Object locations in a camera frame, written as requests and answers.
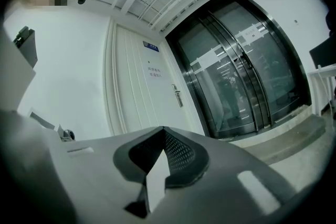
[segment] gray step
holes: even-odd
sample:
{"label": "gray step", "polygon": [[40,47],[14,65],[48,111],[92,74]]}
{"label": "gray step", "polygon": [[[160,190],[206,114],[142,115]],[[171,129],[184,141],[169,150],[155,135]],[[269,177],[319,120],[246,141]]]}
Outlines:
{"label": "gray step", "polygon": [[244,149],[270,165],[294,155],[313,143],[326,131],[325,124],[323,118],[310,115],[288,132]]}

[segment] white cable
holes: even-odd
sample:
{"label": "white cable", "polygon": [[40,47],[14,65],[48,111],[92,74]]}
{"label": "white cable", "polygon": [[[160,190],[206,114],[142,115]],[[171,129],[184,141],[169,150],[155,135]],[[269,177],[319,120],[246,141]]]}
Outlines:
{"label": "white cable", "polygon": [[318,65],[318,69],[319,69],[318,74],[319,74],[320,80],[321,80],[321,82],[322,82],[322,84],[323,84],[324,93],[326,94],[325,97],[327,98],[328,104],[329,104],[329,106],[330,106],[331,128],[332,128],[332,130],[333,130],[333,134],[336,134],[336,131],[335,131],[335,129],[334,129],[334,125],[333,125],[333,124],[334,124],[334,122],[333,122],[334,119],[333,119],[333,111],[332,111],[332,102],[329,100],[327,87],[326,87],[326,85],[325,85],[325,83],[324,83],[324,81],[323,81],[323,79],[322,79],[322,77],[321,77],[321,74],[320,74],[320,72],[321,72],[321,66],[320,66],[320,65]]}

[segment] double glass door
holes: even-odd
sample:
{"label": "double glass door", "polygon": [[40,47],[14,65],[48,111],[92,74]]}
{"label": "double glass door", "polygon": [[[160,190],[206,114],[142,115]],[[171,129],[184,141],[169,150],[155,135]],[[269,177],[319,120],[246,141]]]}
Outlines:
{"label": "double glass door", "polygon": [[267,24],[238,2],[193,14],[168,41],[212,137],[256,132],[300,105],[286,52]]}

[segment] glass panel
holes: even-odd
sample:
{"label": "glass panel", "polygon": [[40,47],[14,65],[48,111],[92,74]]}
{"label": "glass panel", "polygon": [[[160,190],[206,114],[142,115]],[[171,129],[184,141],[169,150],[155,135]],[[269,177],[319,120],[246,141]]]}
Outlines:
{"label": "glass panel", "polygon": [[179,43],[205,95],[216,131],[253,122],[241,79],[223,47],[210,32],[198,24],[180,38]]}
{"label": "glass panel", "polygon": [[298,98],[297,88],[278,44],[249,11],[233,2],[214,15],[236,37],[260,75],[271,114]]}

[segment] white table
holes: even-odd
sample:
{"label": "white table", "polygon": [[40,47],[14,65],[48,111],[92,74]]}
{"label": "white table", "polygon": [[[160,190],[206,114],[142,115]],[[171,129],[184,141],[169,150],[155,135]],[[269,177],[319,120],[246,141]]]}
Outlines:
{"label": "white table", "polygon": [[[328,100],[331,100],[332,107],[333,108],[335,107],[333,80],[334,80],[334,77],[336,77],[336,65],[331,65],[331,66],[322,67],[322,68],[320,67],[319,69],[316,69],[313,72],[307,73],[307,76],[312,86],[311,103],[312,103],[313,113],[318,116],[321,116],[321,110],[325,106],[324,100],[326,100],[325,90],[327,90]],[[323,83],[321,82],[321,78],[322,78],[322,81],[324,82],[326,89],[324,89]],[[323,95],[322,104],[318,96],[319,94]]]}

